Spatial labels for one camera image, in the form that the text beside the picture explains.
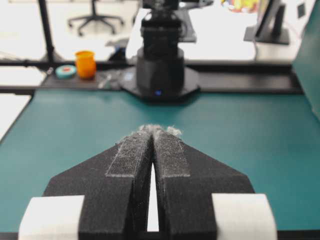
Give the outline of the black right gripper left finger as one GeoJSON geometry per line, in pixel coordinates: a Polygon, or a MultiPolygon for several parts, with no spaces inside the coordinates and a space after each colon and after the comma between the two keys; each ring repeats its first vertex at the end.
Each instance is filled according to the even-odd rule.
{"type": "Polygon", "coordinates": [[[52,177],[19,225],[21,240],[124,240],[147,227],[152,132],[144,127],[52,177]]]}

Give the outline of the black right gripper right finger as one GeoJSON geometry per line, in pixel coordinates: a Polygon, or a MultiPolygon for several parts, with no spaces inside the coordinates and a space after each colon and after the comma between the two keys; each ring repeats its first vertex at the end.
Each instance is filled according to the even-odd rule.
{"type": "Polygon", "coordinates": [[[170,240],[275,240],[265,194],[242,172],[153,130],[159,227],[170,240]]]}

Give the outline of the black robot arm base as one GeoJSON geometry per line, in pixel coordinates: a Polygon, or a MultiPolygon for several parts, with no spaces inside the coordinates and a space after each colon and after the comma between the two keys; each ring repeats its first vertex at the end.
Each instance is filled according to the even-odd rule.
{"type": "Polygon", "coordinates": [[[141,21],[143,45],[137,51],[136,65],[126,69],[121,87],[150,101],[176,101],[199,89],[198,73],[185,66],[178,44],[188,26],[176,11],[177,0],[144,0],[150,12],[141,21]]]}

